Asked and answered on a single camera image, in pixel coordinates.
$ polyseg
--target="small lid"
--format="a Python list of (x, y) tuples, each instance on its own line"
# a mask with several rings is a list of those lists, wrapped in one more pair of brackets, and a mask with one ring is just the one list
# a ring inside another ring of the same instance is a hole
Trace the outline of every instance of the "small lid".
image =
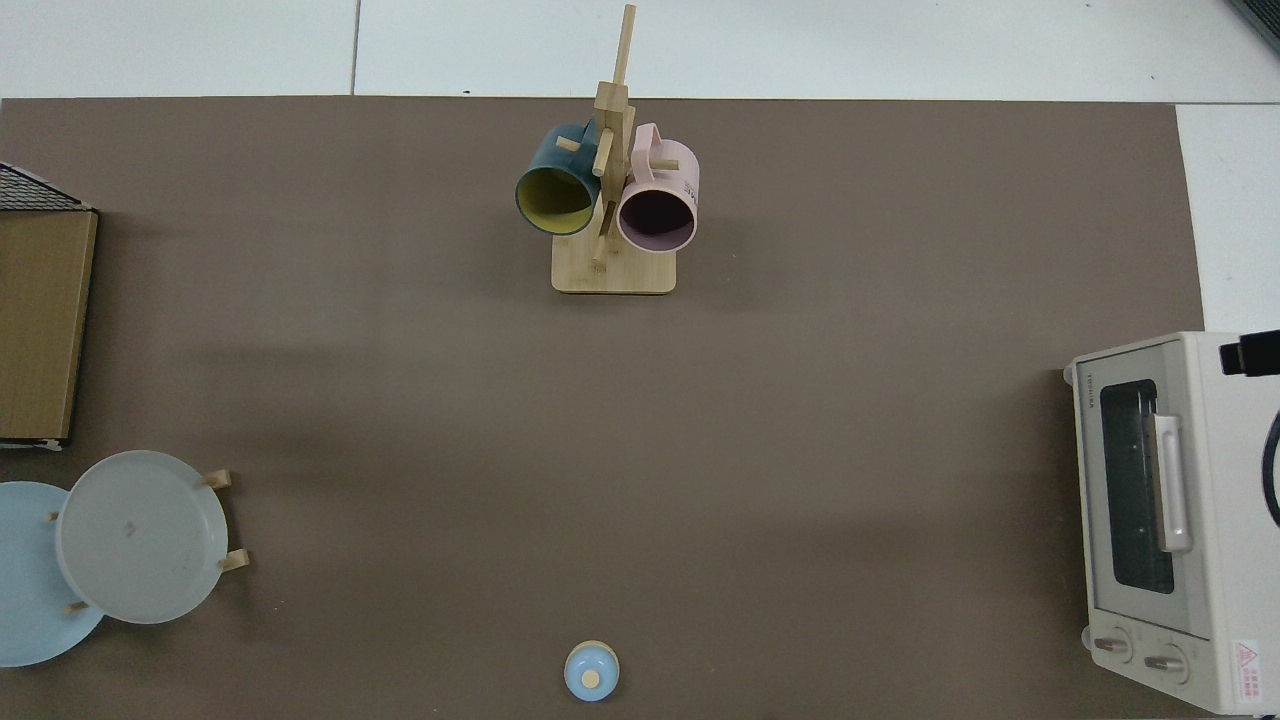
[(585, 702), (604, 700), (618, 687), (618, 656), (600, 641), (580, 643), (564, 661), (564, 684)]

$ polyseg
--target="oven knob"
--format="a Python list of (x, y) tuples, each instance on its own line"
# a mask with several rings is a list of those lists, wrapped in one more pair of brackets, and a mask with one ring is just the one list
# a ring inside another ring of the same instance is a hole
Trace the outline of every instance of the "oven knob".
[(1105, 638), (1094, 638), (1093, 647), (1110, 652), (1116, 656), (1120, 662), (1129, 662), (1133, 660), (1133, 643), (1129, 642), (1129, 633), (1121, 630), (1120, 628), (1111, 628)]
[(1169, 674), (1179, 685), (1185, 684), (1190, 679), (1192, 670), (1187, 665), (1187, 656), (1183, 655), (1183, 651), (1175, 644), (1166, 644), (1160, 648), (1160, 655), (1143, 659), (1143, 664), (1152, 670)]

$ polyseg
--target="light blue plate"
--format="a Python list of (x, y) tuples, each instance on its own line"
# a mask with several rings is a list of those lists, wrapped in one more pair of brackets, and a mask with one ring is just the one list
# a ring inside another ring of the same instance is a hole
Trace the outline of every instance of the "light blue plate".
[(44, 483), (0, 483), (0, 667), (22, 667), (76, 647), (102, 619), (79, 602), (54, 548), (56, 523), (67, 491)]
[(599, 702), (618, 687), (618, 656), (600, 641), (580, 643), (564, 661), (564, 685), (573, 697)]

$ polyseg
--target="oven door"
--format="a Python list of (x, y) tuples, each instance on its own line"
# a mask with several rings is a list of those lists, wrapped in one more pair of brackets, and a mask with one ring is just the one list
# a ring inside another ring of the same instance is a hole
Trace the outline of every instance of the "oven door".
[(1181, 341), (1080, 363), (1080, 442), (1101, 610), (1208, 639)]

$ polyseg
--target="mug rack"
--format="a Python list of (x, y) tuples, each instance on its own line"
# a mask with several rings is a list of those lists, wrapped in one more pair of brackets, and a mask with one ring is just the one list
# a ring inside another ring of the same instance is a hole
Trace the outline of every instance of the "mug rack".
[[(552, 236), (552, 287), (561, 292), (666, 295), (676, 288), (676, 254), (640, 250), (618, 231), (617, 208), (627, 178), (636, 114), (623, 82), (635, 14), (635, 5), (623, 10), (613, 81), (600, 81), (595, 91), (598, 149), (591, 173), (600, 178), (600, 195), (591, 220), (573, 234)], [(567, 138), (558, 143), (576, 147)]]

